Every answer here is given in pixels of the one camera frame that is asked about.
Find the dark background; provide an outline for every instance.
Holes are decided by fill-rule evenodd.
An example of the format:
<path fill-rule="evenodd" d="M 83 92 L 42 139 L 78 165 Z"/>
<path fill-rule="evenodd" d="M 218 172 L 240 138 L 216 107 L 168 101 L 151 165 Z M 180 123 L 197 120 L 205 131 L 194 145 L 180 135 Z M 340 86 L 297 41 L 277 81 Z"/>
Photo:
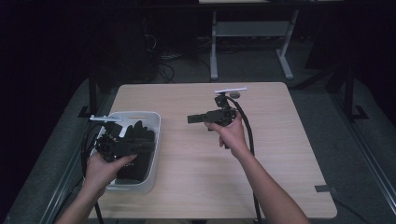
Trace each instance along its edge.
<path fill-rule="evenodd" d="M 0 2 L 0 221 L 83 80 L 95 73 L 101 91 L 122 83 L 149 82 L 155 76 L 156 55 L 146 51 L 148 41 L 143 33 L 147 29 L 167 47 L 185 51 L 193 48 L 196 36 L 210 34 L 210 27 L 204 23 L 210 24 L 208 12 L 157 12 L 147 24 L 139 19 L 145 13 L 87 7 L 95 5 Z M 306 9 L 300 14 L 294 38 L 317 39 L 308 67 L 327 69 L 338 62 L 351 64 L 355 76 L 370 88 L 396 124 L 394 9 L 392 2 L 343 7 L 337 14 Z M 92 61 L 107 63 L 106 70 L 92 67 Z"/>

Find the forearm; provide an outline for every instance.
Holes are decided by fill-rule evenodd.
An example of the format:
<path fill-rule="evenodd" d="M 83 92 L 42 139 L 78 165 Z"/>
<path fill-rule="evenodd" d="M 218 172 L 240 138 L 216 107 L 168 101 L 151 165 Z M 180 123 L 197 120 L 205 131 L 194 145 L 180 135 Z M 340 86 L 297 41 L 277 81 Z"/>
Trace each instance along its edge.
<path fill-rule="evenodd" d="M 98 199 L 99 196 L 96 194 L 92 194 L 91 192 L 87 193 L 82 190 L 56 223 L 86 223 L 86 220 Z"/>
<path fill-rule="evenodd" d="M 270 223 L 309 223 L 297 203 L 265 171 L 250 152 L 238 157 L 265 217 Z"/>

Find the black device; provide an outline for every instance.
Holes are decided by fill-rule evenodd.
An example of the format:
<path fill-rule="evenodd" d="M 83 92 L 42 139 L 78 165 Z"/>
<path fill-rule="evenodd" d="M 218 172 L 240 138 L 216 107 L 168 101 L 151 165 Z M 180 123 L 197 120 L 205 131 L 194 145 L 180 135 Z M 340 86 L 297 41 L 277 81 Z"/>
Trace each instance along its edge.
<path fill-rule="evenodd" d="M 205 114 L 187 116 L 187 122 L 215 122 L 223 127 L 231 124 L 233 122 L 233 119 L 236 117 L 236 109 L 230 107 L 225 93 L 226 92 L 221 92 L 220 95 L 215 97 L 216 105 L 220 107 L 220 109 L 207 111 Z"/>
<path fill-rule="evenodd" d="M 112 162 L 123 156 L 137 155 L 133 161 L 119 169 L 116 183 L 143 182 L 155 150 L 155 132 L 143 127 L 141 120 L 128 126 L 123 137 L 120 137 L 122 126 L 119 124 L 107 122 L 104 127 L 106 131 L 96 140 L 94 147 L 106 161 Z"/>

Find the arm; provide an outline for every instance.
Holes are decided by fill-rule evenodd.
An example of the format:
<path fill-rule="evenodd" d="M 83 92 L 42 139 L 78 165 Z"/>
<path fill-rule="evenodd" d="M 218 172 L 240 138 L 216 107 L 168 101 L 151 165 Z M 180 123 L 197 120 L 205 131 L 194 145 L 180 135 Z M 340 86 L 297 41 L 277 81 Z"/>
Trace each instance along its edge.
<path fill-rule="evenodd" d="M 270 223 L 309 223 L 298 204 L 266 172 L 251 154 L 245 140 L 242 117 L 237 114 L 227 127 L 216 123 L 205 123 L 206 127 L 219 133 L 219 146 L 230 147 L 247 175 L 247 180 Z"/>
<path fill-rule="evenodd" d="M 116 178 L 117 171 L 132 161 L 136 155 L 106 162 L 99 153 L 90 157 L 87 174 L 80 193 L 64 211 L 56 223 L 85 223 L 98 199 L 105 193 L 106 186 Z"/>

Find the white metal stand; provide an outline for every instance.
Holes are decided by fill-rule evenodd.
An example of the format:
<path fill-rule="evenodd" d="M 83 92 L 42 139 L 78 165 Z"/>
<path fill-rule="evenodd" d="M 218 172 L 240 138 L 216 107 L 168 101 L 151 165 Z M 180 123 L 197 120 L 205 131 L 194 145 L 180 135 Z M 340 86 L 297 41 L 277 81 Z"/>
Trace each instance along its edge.
<path fill-rule="evenodd" d="M 216 57 L 217 36 L 285 36 L 281 49 L 276 50 L 282 70 L 287 79 L 293 79 L 288 61 L 285 58 L 299 10 L 294 10 L 290 21 L 217 21 L 216 11 L 212 21 L 212 51 L 210 53 L 210 78 L 217 80 L 218 61 Z"/>

